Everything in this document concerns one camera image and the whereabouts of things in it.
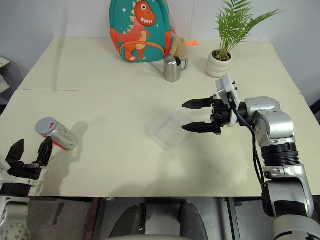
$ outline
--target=orange dinosaur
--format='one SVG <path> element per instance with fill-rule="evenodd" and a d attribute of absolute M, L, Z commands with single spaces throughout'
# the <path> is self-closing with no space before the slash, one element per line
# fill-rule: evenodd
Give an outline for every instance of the orange dinosaur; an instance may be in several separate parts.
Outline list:
<path fill-rule="evenodd" d="M 147 38 L 150 36 L 148 30 L 145 27 L 151 27 L 156 22 L 156 15 L 151 10 L 149 3 L 143 0 L 136 0 L 133 2 L 132 14 L 130 16 L 133 25 L 129 25 L 130 29 L 123 31 L 123 33 L 116 33 L 117 39 L 120 42 L 127 43 L 132 41 L 147 42 Z M 146 59 L 143 54 L 145 52 L 146 45 L 143 44 L 128 44 L 125 46 L 125 59 L 130 62 L 136 62 L 137 57 L 133 56 L 133 51 L 137 50 L 137 56 L 140 59 Z"/>

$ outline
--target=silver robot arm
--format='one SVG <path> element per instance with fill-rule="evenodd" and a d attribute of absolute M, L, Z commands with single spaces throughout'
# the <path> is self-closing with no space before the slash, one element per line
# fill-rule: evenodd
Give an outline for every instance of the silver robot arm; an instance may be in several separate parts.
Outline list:
<path fill-rule="evenodd" d="M 261 148 L 263 174 L 269 179 L 261 186 L 262 203 L 265 213 L 275 218 L 273 239 L 320 239 L 320 225 L 311 219 L 314 202 L 299 161 L 292 119 L 270 97 L 248 98 L 244 103 Z"/>
<path fill-rule="evenodd" d="M 15 143 L 5 160 L 0 160 L 0 239 L 31 240 L 27 226 L 29 192 L 37 185 L 42 167 L 48 165 L 53 143 L 48 137 L 41 144 L 38 158 L 24 164 L 24 140 Z"/>
<path fill-rule="evenodd" d="M 279 102 L 270 97 L 248 98 L 240 102 L 235 82 L 228 75 L 216 81 L 218 94 L 208 99 L 190 100 L 182 106 L 189 109 L 213 107 L 211 123 L 193 122 L 182 126 L 196 133 L 221 134 L 221 127 L 234 126 L 236 120 L 253 135 L 253 158 L 261 148 L 264 166 L 256 167 L 262 188 L 265 213 L 274 217 L 273 240 L 320 240 L 320 225 L 311 219 L 314 202 L 305 167 L 300 164 L 296 148 L 294 123 L 282 112 Z"/>

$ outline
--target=white wall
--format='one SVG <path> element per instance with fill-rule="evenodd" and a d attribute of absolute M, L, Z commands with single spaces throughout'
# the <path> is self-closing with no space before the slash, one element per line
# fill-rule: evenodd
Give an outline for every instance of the white wall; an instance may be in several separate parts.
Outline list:
<path fill-rule="evenodd" d="M 53 36 L 109 37 L 111 0 L 0 0 L 0 55 L 13 62 L 1 74 L 16 88 Z M 186 39 L 219 39 L 221 0 L 167 0 L 171 21 Z M 258 25 L 249 40 L 270 41 L 308 104 L 320 99 L 320 1 L 252 0 L 253 12 L 287 10 Z M 12 91 L 0 95 L 8 100 Z"/>

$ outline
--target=black cable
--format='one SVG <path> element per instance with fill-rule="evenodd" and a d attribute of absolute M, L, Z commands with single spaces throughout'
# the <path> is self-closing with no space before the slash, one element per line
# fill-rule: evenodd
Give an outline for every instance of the black cable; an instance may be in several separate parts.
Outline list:
<path fill-rule="evenodd" d="M 232 93 L 228 92 L 227 96 L 228 96 L 229 105 L 230 105 L 231 109 L 233 110 L 234 114 L 237 116 L 238 120 L 250 130 L 250 132 L 252 134 L 253 164 L 254 164 L 254 169 L 255 169 L 256 176 L 258 177 L 259 183 L 262 185 L 265 182 L 265 179 L 264 179 L 264 173 L 263 173 L 263 169 L 262 169 L 262 166 L 261 166 L 261 163 L 260 163 L 259 155 L 258 155 L 258 152 L 257 152 L 255 130 L 239 114 L 239 112 L 237 110 L 237 105 L 235 103 L 235 99 L 234 99 L 234 96 L 232 95 Z"/>

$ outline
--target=transparent container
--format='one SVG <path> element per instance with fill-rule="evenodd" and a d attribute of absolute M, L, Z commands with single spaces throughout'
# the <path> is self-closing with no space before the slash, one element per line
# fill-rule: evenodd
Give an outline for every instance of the transparent container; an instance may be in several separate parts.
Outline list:
<path fill-rule="evenodd" d="M 188 124 L 186 120 L 171 113 L 160 118 L 153 125 L 149 134 L 164 149 L 171 151 L 189 134 L 188 131 L 182 129 L 182 126 L 186 124 Z"/>

